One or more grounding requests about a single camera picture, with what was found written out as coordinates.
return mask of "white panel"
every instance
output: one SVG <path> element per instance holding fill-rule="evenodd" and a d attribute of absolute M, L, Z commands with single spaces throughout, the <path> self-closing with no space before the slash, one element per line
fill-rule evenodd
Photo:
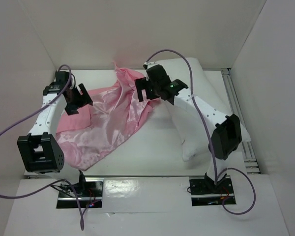
<path fill-rule="evenodd" d="M 220 96 L 221 100 L 224 102 L 225 106 L 231 111 L 231 105 L 228 101 L 228 96 L 226 88 L 224 86 L 224 81 L 221 71 L 204 71 L 207 80 L 212 84 L 217 94 Z"/>
<path fill-rule="evenodd" d="M 173 208 L 167 212 L 148 213 L 98 213 L 90 209 L 85 214 L 85 229 L 79 226 L 77 209 L 56 209 L 57 192 L 47 188 L 37 195 L 14 202 L 5 230 L 5 236 L 181 236 L 181 235 L 230 235 L 230 236 L 287 236 L 280 208 L 268 176 L 251 176 L 256 187 L 257 201 L 255 208 L 247 215 L 229 215 L 221 206 L 191 206 L 179 208 L 177 199 L 186 193 L 184 188 L 176 188 L 169 202 Z M 51 179 L 22 180 L 18 194 L 36 190 Z M 252 191 L 247 181 L 237 174 L 233 177 L 233 186 L 237 205 L 227 205 L 233 211 L 247 209 L 251 205 Z M 146 193 L 152 192 L 153 186 L 147 186 Z M 152 206 L 157 199 L 149 195 L 138 196 L 142 205 Z"/>
<path fill-rule="evenodd" d="M 0 131 L 37 110 L 54 66 L 16 0 L 0 0 Z M 24 165 L 16 141 L 26 122 L 0 138 L 0 193 L 15 195 Z M 13 201 L 0 199 L 0 236 Z"/>
<path fill-rule="evenodd" d="M 55 65 L 141 68 L 159 49 L 231 67 L 265 0 L 22 0 Z M 159 59 L 173 58 L 163 55 Z"/>
<path fill-rule="evenodd" d="M 191 206 L 189 186 L 189 177 L 105 179 L 102 208 L 115 213 L 184 210 Z"/>
<path fill-rule="evenodd" d="M 256 157 L 295 236 L 295 0 L 268 0 L 231 71 Z"/>

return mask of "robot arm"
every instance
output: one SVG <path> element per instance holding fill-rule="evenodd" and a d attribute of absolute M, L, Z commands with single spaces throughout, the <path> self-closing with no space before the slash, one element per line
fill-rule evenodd
<path fill-rule="evenodd" d="M 65 164 L 63 152 L 55 140 L 56 130 L 64 111 L 68 115 L 77 114 L 78 108 L 91 105 L 93 101 L 83 84 L 79 85 L 80 92 L 71 81 L 66 91 L 50 104 L 68 80 L 71 80 L 69 73 L 65 71 L 57 71 L 55 78 L 55 81 L 43 91 L 42 106 L 48 107 L 38 115 L 29 133 L 18 138 L 17 145 L 28 172 L 46 174 L 75 183 L 80 180 L 81 173 Z"/>
<path fill-rule="evenodd" d="M 139 101 L 143 101 L 142 90 L 145 90 L 147 99 L 160 97 L 170 102 L 172 105 L 185 110 L 195 119 L 199 119 L 199 113 L 192 101 L 192 97 L 194 97 L 211 136 L 217 174 L 222 172 L 225 168 L 228 168 L 227 158 L 232 151 L 237 149 L 241 142 L 240 121 L 236 115 L 233 114 L 229 117 L 211 107 L 198 96 L 191 95 L 188 86 L 180 80 L 171 81 L 161 65 L 156 65 L 147 69 L 147 77 L 137 79 L 135 84 Z M 212 182 L 214 183 L 214 176 L 213 159 L 211 159 L 205 178 L 212 184 Z M 225 176 L 226 175 L 220 176 L 217 184 L 220 183 Z"/>

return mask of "cable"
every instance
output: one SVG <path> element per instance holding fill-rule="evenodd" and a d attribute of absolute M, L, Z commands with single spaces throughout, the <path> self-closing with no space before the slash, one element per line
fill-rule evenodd
<path fill-rule="evenodd" d="M 60 192 L 60 193 L 62 193 L 62 194 L 67 195 L 68 197 L 73 198 L 73 196 L 71 196 L 70 194 L 64 192 L 63 190 L 60 190 L 60 189 L 57 189 L 57 188 L 56 188 L 56 187 L 59 187 L 59 188 L 60 188 L 60 186 L 51 185 L 50 187 L 52 187 L 54 190 L 57 190 L 58 192 Z"/>
<path fill-rule="evenodd" d="M 232 212 L 230 210 L 228 210 L 226 207 L 225 207 L 225 201 L 229 198 L 231 198 L 231 196 L 227 197 L 227 198 L 224 198 L 223 201 L 222 201 L 222 207 L 225 209 L 225 211 L 227 211 L 228 213 L 232 214 L 232 215 L 244 215 L 248 212 L 251 211 L 252 208 L 254 208 L 255 204 L 256 204 L 256 190 L 255 190 L 255 187 L 253 185 L 253 183 L 251 182 L 250 178 L 248 177 L 248 175 L 246 175 L 243 171 L 239 170 L 239 169 L 236 169 L 236 168 L 233 168 L 233 167 L 229 167 L 229 168 L 226 168 L 224 170 L 221 171 L 221 173 L 218 175 L 218 177 L 220 177 L 224 172 L 226 172 L 227 170 L 233 170 L 233 171 L 237 171 L 239 173 L 241 173 L 243 176 L 245 176 L 245 178 L 248 180 L 248 182 L 250 183 L 250 186 L 251 186 L 251 189 L 252 189 L 252 192 L 254 194 L 254 200 L 252 202 L 252 205 L 250 206 L 250 208 L 246 211 L 243 211 L 243 212 Z"/>
<path fill-rule="evenodd" d="M 220 193 L 221 200 L 227 198 L 230 195 L 230 192 L 228 191 L 226 187 L 223 186 L 223 189 L 226 191 L 227 195 L 225 197 L 222 196 L 222 189 L 221 189 L 221 193 Z"/>
<path fill-rule="evenodd" d="M 88 204 L 90 204 L 91 203 L 91 200 L 92 200 L 92 192 L 90 191 L 90 189 L 88 189 L 88 191 L 89 191 L 89 201 L 88 201 Z"/>
<path fill-rule="evenodd" d="M 218 204 L 218 201 L 208 203 L 208 205 L 212 205 L 212 204 Z"/>
<path fill-rule="evenodd" d="M 5 132 L 7 132 L 8 130 L 10 130 L 11 128 L 13 128 L 14 126 L 16 126 L 16 125 L 22 123 L 23 121 L 25 121 L 25 120 L 33 117 L 34 115 L 36 115 L 36 114 L 44 111 L 48 106 L 50 106 L 51 104 L 53 104 L 67 90 L 67 88 L 68 88 L 68 86 L 69 86 L 69 84 L 71 82 L 72 73 L 71 73 L 70 66 L 68 66 L 66 64 L 61 65 L 59 67 L 58 71 L 60 71 L 63 67 L 67 67 L 68 68 L 68 70 L 69 70 L 69 79 L 68 79 L 67 83 L 65 84 L 65 86 L 63 87 L 63 89 L 60 91 L 60 93 L 53 100 L 51 100 L 47 105 L 45 105 L 44 107 L 38 109 L 37 111 L 33 112 L 32 114 L 28 115 L 27 117 L 24 117 L 23 119 L 20 119 L 19 121 L 15 122 L 14 124 L 12 124 L 12 125 L 8 126 L 7 128 L 5 128 L 3 131 L 0 132 L 0 136 L 2 134 L 4 134 Z M 83 219 L 83 214 L 82 214 L 80 202 L 79 202 L 79 199 L 78 199 L 78 194 L 77 194 L 75 188 L 73 187 L 73 185 L 69 181 L 67 181 L 67 180 L 57 180 L 57 181 L 52 182 L 52 183 L 46 185 L 45 187 L 42 187 L 42 188 L 40 188 L 40 189 L 38 189 L 38 190 L 36 190 L 36 191 L 34 191 L 32 193 L 28 193 L 28 194 L 21 195 L 21 196 L 5 196 L 5 195 L 1 195 L 0 194 L 0 198 L 4 198 L 4 199 L 20 199 L 20 198 L 26 198 L 26 197 L 29 197 L 31 195 L 34 195 L 34 194 L 36 194 L 36 193 L 38 193 L 38 192 L 46 189 L 48 187 L 51 187 L 51 185 L 54 185 L 54 184 L 59 183 L 59 182 L 66 182 L 70 186 L 70 188 L 72 189 L 72 191 L 73 191 L 73 193 L 75 195 L 76 201 L 77 201 L 77 205 L 78 205 L 78 209 L 79 209 L 79 213 L 80 213 L 80 217 L 81 217 L 81 219 L 80 219 L 80 227 L 81 227 L 81 230 L 84 230 L 84 219 Z"/>
<path fill-rule="evenodd" d="M 196 103 L 196 100 L 195 100 L 195 98 L 194 98 L 194 96 L 193 96 L 193 95 L 194 95 L 194 93 L 193 93 L 193 76 L 192 76 L 191 66 L 190 66 L 188 60 L 187 60 L 182 54 L 180 54 L 179 52 L 176 52 L 176 51 L 174 51 L 174 50 L 172 50 L 172 49 L 163 49 L 163 50 L 159 50 L 159 51 L 157 51 L 156 53 L 152 54 L 152 56 L 150 56 L 150 57 L 147 59 L 146 63 L 148 63 L 149 60 L 151 60 L 155 55 L 157 55 L 157 54 L 159 54 L 159 53 L 161 53 L 161 52 L 171 52 L 171 53 L 175 53 L 175 54 L 177 54 L 178 56 L 180 56 L 180 57 L 186 62 L 187 66 L 188 66 L 189 73 L 190 73 L 190 91 L 191 91 L 192 102 L 193 102 L 193 105 L 195 106 L 195 108 L 196 108 L 196 110 L 197 110 L 197 112 L 198 112 L 198 114 L 199 114 L 199 116 L 200 116 L 200 118 L 201 118 L 201 120 L 202 120 L 203 126 L 204 126 L 204 128 L 205 128 L 205 130 L 206 130 L 206 136 L 207 136 L 208 143 L 209 143 L 209 146 L 210 146 L 210 150 L 211 150 L 211 153 L 212 153 L 212 160 L 213 160 L 213 165 L 214 165 L 214 184 L 217 183 L 218 178 L 219 178 L 224 172 L 226 172 L 227 170 L 234 170 L 234 171 L 238 171 L 238 172 L 240 172 L 241 174 L 243 174 L 243 175 L 245 176 L 245 178 L 249 181 L 250 185 L 251 185 L 252 191 L 253 191 L 253 193 L 254 193 L 254 200 L 253 200 L 253 203 L 252 203 L 251 207 L 250 207 L 248 210 L 246 210 L 246 211 L 244 211 L 244 212 L 236 213 L 236 212 L 232 212 L 232 211 L 226 209 L 226 207 L 224 206 L 224 202 L 225 202 L 229 197 L 228 197 L 228 198 L 225 198 L 225 199 L 222 201 L 222 206 L 223 206 L 223 208 L 224 208 L 228 213 L 233 214 L 233 215 L 243 215 L 243 214 L 248 213 L 248 212 L 251 211 L 251 209 L 255 206 L 255 203 L 256 203 L 256 190 L 255 190 L 254 185 L 252 184 L 251 180 L 249 179 L 249 177 L 248 177 L 244 172 L 242 172 L 242 171 L 240 171 L 240 170 L 238 170 L 238 169 L 236 169 L 236 168 L 229 167 L 229 168 L 226 168 L 226 169 L 222 170 L 222 172 L 221 172 L 220 174 L 217 174 L 217 167 L 216 167 L 215 153 L 214 153 L 214 148 L 213 148 L 213 143 L 212 143 L 212 140 L 211 140 L 211 136 L 210 136 L 210 133 L 209 133 L 209 131 L 208 131 L 208 127 L 207 127 L 207 124 L 206 124 L 206 120 L 205 120 L 204 116 L 202 115 L 202 113 L 201 113 L 201 111 L 200 111 L 200 109 L 199 109 L 199 107 L 198 107 L 198 105 L 197 105 L 197 103 Z"/>
<path fill-rule="evenodd" d="M 176 52 L 172 49 L 163 49 L 163 50 L 159 50 L 157 51 L 156 53 L 152 54 L 152 56 L 150 56 L 146 62 L 149 62 L 149 60 L 152 59 L 152 57 L 154 57 L 155 55 L 161 53 L 161 52 L 172 52 L 172 53 L 175 53 L 177 54 L 178 56 L 180 56 L 187 64 L 188 66 L 188 69 L 189 69 L 189 73 L 190 73 L 190 92 L 191 92 L 191 98 L 192 98 L 192 102 L 193 102 L 193 105 L 195 106 L 201 120 L 202 120 L 202 123 L 204 125 L 204 128 L 205 128 L 205 131 L 206 131 L 206 135 L 207 135 L 207 139 L 208 139 L 208 144 L 210 146 L 210 150 L 211 150 L 211 153 L 212 153 L 212 159 L 213 159 L 213 166 L 214 166 L 214 184 L 217 183 L 217 167 L 216 167 L 216 160 L 215 160 L 215 153 L 214 153 L 214 148 L 213 148 L 213 143 L 212 143 L 212 140 L 211 140 L 211 136 L 210 136 L 210 132 L 208 130 L 208 127 L 207 127 L 207 124 L 206 124 L 206 120 L 204 118 L 204 116 L 202 115 L 197 103 L 196 103 L 196 100 L 194 98 L 194 93 L 193 93 L 193 76 L 192 76 L 192 70 L 191 70 L 191 66 L 188 62 L 188 60 L 182 55 L 180 54 L 179 52 Z"/>
<path fill-rule="evenodd" d="M 82 212 L 82 216 L 84 216 L 85 212 L 88 210 L 88 208 L 90 207 L 91 204 L 94 204 L 94 203 L 99 202 L 99 201 L 100 201 L 100 200 L 94 200 L 93 202 L 90 202 L 89 204 L 87 204 L 87 205 L 85 206 L 85 209 L 84 209 L 83 212 Z"/>
<path fill-rule="evenodd" d="M 90 191 L 92 192 L 92 195 L 93 195 L 93 198 L 94 198 L 94 201 L 95 201 L 95 194 L 94 194 L 92 189 L 90 189 Z"/>

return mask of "red wire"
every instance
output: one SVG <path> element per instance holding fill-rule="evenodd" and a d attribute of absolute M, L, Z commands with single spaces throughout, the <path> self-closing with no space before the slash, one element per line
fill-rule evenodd
<path fill-rule="evenodd" d="M 90 199 L 91 199 L 92 195 L 93 195 L 93 198 L 94 198 L 94 201 L 95 201 L 96 199 L 95 199 L 94 192 L 91 189 L 88 189 L 88 191 L 89 191 L 89 202 L 90 202 Z"/>
<path fill-rule="evenodd" d="M 89 201 L 88 201 L 88 205 L 89 205 L 90 204 L 90 200 L 92 198 L 92 192 L 90 191 L 90 189 L 88 189 L 88 191 L 89 191 Z"/>
<path fill-rule="evenodd" d="M 227 198 L 230 195 L 230 192 L 228 191 L 228 189 L 226 187 L 223 186 L 223 189 L 227 192 L 227 196 L 222 197 L 222 190 L 221 190 L 221 199 Z"/>

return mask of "white wall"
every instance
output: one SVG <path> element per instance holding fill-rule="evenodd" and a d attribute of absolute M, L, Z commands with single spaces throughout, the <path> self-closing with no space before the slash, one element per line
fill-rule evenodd
<path fill-rule="evenodd" d="M 231 67 L 265 0 L 21 0 L 55 65 L 141 68 L 159 49 Z M 175 58 L 165 54 L 159 59 Z"/>
<path fill-rule="evenodd" d="M 267 0 L 231 73 L 257 159 L 295 236 L 295 0 Z"/>
<path fill-rule="evenodd" d="M 0 131 L 41 106 L 54 65 L 16 0 L 0 0 Z M 16 141 L 33 120 L 0 138 L 0 193 L 15 195 L 24 165 Z M 12 200 L 0 199 L 0 235 Z"/>

